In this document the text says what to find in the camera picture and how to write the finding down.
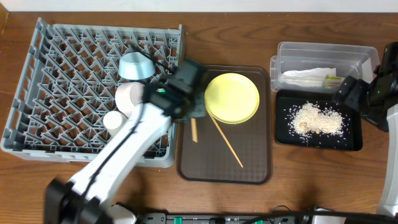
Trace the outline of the green yellow snack wrapper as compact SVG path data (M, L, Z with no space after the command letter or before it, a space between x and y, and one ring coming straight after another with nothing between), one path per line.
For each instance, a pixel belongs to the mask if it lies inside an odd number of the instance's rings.
M327 75L323 80L322 87L325 89L339 88L343 81L343 77L334 77Z

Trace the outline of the white napkin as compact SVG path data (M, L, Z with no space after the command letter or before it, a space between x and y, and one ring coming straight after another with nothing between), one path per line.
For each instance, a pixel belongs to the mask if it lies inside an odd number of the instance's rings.
M278 77L278 81L301 87L321 87L327 77L336 77L335 68L313 68L309 70L289 70Z

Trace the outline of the yellow round plate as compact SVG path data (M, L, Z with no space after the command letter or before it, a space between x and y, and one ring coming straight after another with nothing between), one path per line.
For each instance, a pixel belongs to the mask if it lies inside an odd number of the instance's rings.
M218 75L205 90L207 112L222 123L243 123L254 116L259 105L259 90L253 81L242 74Z

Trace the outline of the light blue bowl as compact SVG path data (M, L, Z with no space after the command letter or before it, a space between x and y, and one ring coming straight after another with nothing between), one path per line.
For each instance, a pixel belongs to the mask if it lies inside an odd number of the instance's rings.
M155 67L152 60L145 55L131 52L120 58L118 73L128 80L143 80L155 74Z

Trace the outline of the pink shallow bowl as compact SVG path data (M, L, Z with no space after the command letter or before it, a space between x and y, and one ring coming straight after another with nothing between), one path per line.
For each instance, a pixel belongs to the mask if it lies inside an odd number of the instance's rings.
M135 106L142 102L145 85L140 82L123 83L116 89L115 102L117 109L127 118Z

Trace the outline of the small white cup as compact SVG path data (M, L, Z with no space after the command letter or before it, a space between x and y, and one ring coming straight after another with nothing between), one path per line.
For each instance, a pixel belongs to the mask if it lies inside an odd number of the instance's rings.
M103 124L111 136L115 136L126 121L127 118L119 111L107 112L103 118Z

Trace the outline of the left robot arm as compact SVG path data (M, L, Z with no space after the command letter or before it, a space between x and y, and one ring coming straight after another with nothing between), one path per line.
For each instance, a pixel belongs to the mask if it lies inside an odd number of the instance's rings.
M136 223L132 211L113 203L115 195L150 145L200 105L207 79L207 68L187 58L166 83L147 84L142 103L103 150L67 183L48 184L44 223Z

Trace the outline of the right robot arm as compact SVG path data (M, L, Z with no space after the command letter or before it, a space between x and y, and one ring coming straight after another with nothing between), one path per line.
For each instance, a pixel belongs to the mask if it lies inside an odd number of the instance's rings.
M384 48L371 83L347 77L332 102L357 111L362 119L389 133L387 169L377 213L397 217L397 42Z

